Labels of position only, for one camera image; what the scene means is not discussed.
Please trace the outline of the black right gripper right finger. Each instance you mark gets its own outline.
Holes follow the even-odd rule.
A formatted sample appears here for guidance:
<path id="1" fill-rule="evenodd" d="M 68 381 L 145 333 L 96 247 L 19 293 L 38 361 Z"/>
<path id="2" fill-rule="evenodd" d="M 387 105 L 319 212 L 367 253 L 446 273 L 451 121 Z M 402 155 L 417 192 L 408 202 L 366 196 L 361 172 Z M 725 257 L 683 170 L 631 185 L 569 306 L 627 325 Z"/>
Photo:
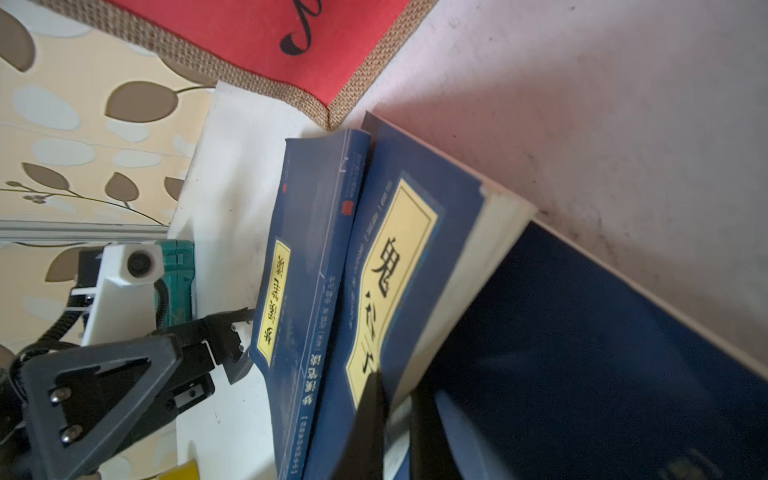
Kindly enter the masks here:
<path id="1" fill-rule="evenodd" d="M 412 393 L 411 400 L 410 478 L 461 479 L 433 393 L 420 386 Z"/>

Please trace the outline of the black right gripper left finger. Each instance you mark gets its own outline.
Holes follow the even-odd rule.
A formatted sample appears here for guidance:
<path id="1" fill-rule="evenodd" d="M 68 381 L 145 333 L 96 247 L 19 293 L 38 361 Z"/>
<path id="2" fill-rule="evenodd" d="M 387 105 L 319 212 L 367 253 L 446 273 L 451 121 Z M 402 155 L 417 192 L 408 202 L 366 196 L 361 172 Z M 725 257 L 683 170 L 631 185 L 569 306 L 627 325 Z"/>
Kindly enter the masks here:
<path id="1" fill-rule="evenodd" d="M 379 372 L 367 381 L 332 479 L 382 480 L 387 400 Z"/>

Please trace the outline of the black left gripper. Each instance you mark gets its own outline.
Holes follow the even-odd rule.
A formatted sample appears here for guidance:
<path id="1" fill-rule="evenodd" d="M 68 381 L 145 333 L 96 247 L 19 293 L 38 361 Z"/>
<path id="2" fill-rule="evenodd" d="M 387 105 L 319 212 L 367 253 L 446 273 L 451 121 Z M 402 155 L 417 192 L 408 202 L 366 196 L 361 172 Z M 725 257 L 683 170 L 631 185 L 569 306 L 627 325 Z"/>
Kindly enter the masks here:
<path id="1" fill-rule="evenodd" d="M 21 369 L 35 479 L 76 479 L 215 392 L 210 372 L 235 384 L 253 366 L 253 309 L 207 315 L 173 336 L 77 347 Z"/>

